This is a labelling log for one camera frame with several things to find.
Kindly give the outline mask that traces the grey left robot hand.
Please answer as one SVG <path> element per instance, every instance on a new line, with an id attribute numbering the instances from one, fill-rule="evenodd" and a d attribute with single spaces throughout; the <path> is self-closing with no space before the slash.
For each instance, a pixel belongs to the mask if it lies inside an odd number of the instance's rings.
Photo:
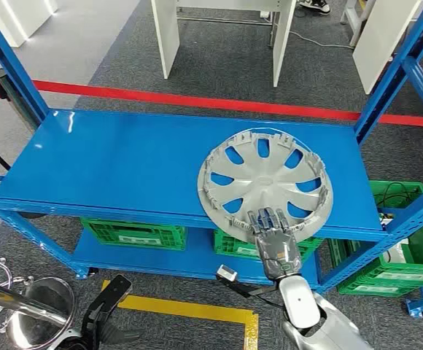
<path id="1" fill-rule="evenodd" d="M 108 283 L 86 310 L 80 334 L 83 349 L 98 349 L 101 343 L 116 345 L 137 341 L 143 330 L 120 330 L 109 319 L 131 288 L 131 282 L 118 274 Z"/>

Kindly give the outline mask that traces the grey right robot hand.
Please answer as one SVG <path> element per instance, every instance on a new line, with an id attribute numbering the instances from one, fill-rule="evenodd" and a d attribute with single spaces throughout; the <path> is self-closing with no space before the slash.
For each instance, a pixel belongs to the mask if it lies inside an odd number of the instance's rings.
<path id="1" fill-rule="evenodd" d="M 302 258 L 282 210 L 266 207 L 247 214 L 269 280 L 277 281 L 299 273 Z"/>

